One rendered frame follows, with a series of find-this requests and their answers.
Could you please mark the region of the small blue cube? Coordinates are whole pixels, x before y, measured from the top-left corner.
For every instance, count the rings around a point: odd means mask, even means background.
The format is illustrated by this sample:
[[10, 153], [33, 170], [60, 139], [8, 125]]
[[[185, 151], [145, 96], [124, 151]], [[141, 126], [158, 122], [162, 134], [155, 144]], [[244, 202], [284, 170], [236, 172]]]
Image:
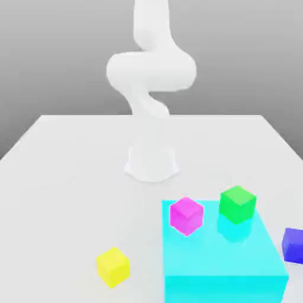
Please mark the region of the small blue cube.
[[282, 240], [284, 261], [303, 264], [303, 230], [286, 228]]

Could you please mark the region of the small magenta cube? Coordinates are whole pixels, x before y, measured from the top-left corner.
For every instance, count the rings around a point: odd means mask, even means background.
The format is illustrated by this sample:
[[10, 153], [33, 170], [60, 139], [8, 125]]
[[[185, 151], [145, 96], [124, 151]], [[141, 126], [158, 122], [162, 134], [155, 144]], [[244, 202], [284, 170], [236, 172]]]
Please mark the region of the small magenta cube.
[[169, 208], [169, 224], [184, 236], [199, 229], [203, 220], [204, 206], [189, 197], [178, 200]]

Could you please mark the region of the small green cube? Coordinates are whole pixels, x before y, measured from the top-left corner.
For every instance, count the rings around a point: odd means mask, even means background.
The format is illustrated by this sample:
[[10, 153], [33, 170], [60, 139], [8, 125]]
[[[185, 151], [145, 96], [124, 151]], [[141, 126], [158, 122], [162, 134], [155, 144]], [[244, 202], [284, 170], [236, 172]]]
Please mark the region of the small green cube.
[[253, 217], [256, 196], [242, 188], [234, 186], [220, 195], [219, 213], [234, 224], [240, 224]]

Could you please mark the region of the large cyan box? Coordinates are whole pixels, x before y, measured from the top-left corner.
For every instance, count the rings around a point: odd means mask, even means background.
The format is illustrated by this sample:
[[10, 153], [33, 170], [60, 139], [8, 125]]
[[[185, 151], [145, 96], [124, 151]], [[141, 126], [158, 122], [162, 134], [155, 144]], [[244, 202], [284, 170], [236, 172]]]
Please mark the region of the large cyan box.
[[200, 201], [202, 227], [184, 236], [162, 202], [164, 303], [282, 303], [289, 275], [258, 212], [233, 224]]

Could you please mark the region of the small yellow cube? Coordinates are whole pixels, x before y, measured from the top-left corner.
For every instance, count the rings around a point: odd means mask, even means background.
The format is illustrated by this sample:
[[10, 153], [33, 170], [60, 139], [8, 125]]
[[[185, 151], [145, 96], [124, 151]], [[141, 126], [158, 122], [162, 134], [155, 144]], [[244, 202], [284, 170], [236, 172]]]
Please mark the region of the small yellow cube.
[[99, 277], [109, 288], [117, 286], [130, 276], [130, 261], [117, 247], [96, 257]]

